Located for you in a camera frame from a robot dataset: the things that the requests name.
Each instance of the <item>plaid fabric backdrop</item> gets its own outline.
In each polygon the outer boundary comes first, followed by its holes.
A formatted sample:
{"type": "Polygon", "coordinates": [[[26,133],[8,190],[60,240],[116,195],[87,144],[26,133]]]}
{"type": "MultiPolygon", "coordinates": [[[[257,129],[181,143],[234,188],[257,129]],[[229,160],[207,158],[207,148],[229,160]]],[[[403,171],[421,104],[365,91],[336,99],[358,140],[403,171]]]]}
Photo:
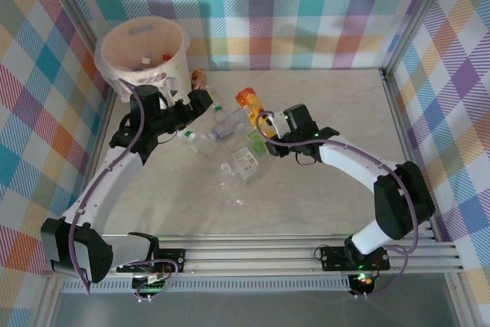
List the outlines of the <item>plaid fabric backdrop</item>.
{"type": "Polygon", "coordinates": [[[490,325],[490,0],[436,0],[395,76],[437,222],[490,325]]]}
{"type": "Polygon", "coordinates": [[[269,70],[376,67],[418,0],[80,0],[109,27],[143,15],[176,19],[191,35],[189,67],[269,70]]]}
{"type": "Polygon", "coordinates": [[[0,326],[28,324],[39,229],[81,193],[107,84],[59,0],[0,0],[0,326]]]}

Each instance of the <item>marble surface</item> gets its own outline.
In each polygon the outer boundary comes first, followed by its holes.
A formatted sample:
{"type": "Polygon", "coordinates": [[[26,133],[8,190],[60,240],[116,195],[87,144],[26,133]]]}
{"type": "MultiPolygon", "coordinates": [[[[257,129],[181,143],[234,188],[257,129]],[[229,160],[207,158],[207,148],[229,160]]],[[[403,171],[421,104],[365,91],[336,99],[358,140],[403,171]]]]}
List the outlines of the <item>marble surface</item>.
{"type": "MultiPolygon", "coordinates": [[[[403,161],[376,70],[208,72],[207,79],[227,112],[238,107],[237,92],[253,87],[268,110],[304,103],[320,128],[330,126],[371,153],[403,161]]],[[[100,161],[128,111],[116,101],[100,161]]],[[[208,111],[191,130],[208,133],[213,125],[208,111]]],[[[160,145],[122,193],[104,233],[349,234],[374,218],[373,195],[363,185],[327,165],[299,166],[292,155],[271,156],[264,176],[241,191],[244,204],[228,206],[220,190],[222,161],[193,152],[178,137],[160,145]]]]}

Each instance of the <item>plaid wall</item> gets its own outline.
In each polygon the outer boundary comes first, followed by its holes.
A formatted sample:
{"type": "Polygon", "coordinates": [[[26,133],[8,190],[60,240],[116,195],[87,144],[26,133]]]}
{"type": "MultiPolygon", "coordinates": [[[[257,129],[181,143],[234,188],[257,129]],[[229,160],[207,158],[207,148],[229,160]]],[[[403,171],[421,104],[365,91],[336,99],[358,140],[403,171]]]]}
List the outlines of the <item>plaid wall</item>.
{"type": "Polygon", "coordinates": [[[437,222],[490,325],[490,0],[436,0],[395,77],[437,222]]]}
{"type": "Polygon", "coordinates": [[[269,70],[380,67],[418,0],[80,0],[109,27],[142,15],[191,34],[190,68],[269,70]]]}
{"type": "Polygon", "coordinates": [[[0,326],[24,326],[39,230],[81,193],[106,83],[59,0],[0,0],[0,326]]]}

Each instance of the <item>plastic bucket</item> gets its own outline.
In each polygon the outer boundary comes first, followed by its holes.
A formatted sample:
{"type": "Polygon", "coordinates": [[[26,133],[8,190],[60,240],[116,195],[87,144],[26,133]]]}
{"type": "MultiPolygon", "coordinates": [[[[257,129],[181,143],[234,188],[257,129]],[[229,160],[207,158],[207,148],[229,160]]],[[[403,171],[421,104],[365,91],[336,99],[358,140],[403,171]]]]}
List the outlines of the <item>plastic bucket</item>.
{"type": "Polygon", "coordinates": [[[154,84],[163,89],[163,83],[172,80],[177,93],[173,99],[188,102],[191,78],[186,51],[190,38],[175,22],[161,17],[134,18],[111,30],[97,42],[95,64],[100,74],[118,93],[122,101],[129,101],[131,93],[119,79],[138,86],[154,84]],[[163,60],[163,55],[172,58],[163,60]],[[142,59],[150,60],[150,68],[137,71],[142,59]]]}

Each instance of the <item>black mounting plate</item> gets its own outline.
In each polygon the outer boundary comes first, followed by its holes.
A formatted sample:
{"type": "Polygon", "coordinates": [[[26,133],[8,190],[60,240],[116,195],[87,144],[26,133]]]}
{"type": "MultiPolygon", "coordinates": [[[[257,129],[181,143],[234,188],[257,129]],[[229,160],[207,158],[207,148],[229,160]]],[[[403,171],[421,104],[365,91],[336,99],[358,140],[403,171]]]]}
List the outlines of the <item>black mounting plate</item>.
{"type": "Polygon", "coordinates": [[[386,271],[390,269],[390,260],[384,248],[377,248],[368,254],[356,267],[349,265],[344,247],[321,247],[320,259],[324,271],[386,271]]]}
{"type": "MultiPolygon", "coordinates": [[[[160,248],[154,253],[154,258],[168,259],[177,262],[178,272],[184,271],[185,265],[185,249],[167,249],[160,248]]],[[[165,273],[174,272],[174,267],[170,263],[163,263],[163,270],[165,273]]],[[[162,272],[162,263],[157,263],[154,266],[123,266],[116,268],[117,273],[159,273],[162,272]]]]}

